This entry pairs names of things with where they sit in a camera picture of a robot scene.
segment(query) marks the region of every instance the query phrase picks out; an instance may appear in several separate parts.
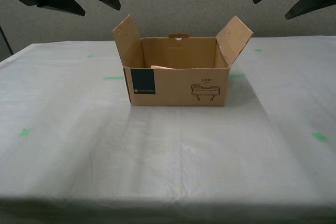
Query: printed line drawing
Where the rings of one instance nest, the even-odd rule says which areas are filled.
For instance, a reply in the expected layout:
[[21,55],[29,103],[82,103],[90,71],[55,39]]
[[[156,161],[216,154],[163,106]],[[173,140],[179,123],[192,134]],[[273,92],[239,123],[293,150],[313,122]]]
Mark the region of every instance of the printed line drawing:
[[197,100],[200,101],[200,95],[212,95],[210,101],[213,101],[216,95],[220,95],[221,89],[219,86],[203,87],[200,84],[191,85],[191,95],[195,95]]

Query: white tablecloth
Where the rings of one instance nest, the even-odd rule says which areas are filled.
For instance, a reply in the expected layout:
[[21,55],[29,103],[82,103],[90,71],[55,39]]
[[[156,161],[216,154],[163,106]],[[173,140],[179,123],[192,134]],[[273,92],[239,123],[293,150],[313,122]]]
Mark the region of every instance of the white tablecloth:
[[135,107],[115,43],[0,63],[1,223],[336,223],[336,37],[253,38],[225,107]]

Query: gray wall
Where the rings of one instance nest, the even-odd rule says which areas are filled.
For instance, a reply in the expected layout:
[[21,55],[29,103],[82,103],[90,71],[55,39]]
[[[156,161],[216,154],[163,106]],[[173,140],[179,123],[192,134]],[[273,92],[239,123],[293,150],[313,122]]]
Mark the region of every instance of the gray wall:
[[11,55],[12,53],[10,52],[10,49],[8,48],[5,37],[1,33],[1,28],[0,28],[0,62],[3,61],[4,59],[7,59]]
[[117,12],[97,0],[77,0],[86,17],[27,7],[18,0],[0,0],[0,25],[14,52],[31,43],[64,40],[111,40],[111,29],[132,14],[143,36],[186,31],[214,36],[238,15],[256,36],[336,35],[336,7],[286,20],[298,0],[120,0]]

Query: open cardboard box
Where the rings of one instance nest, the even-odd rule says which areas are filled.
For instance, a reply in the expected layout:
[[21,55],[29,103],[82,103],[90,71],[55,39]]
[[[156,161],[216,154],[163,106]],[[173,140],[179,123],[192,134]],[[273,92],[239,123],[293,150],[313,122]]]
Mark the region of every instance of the open cardboard box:
[[129,15],[113,34],[132,105],[224,106],[230,67],[253,32],[235,16],[216,37],[141,38]]

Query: dark blue label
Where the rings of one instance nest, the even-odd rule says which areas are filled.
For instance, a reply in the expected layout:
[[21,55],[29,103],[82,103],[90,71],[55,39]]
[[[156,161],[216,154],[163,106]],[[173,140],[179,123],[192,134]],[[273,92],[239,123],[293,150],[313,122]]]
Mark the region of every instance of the dark blue label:
[[134,94],[155,94],[153,69],[131,69]]

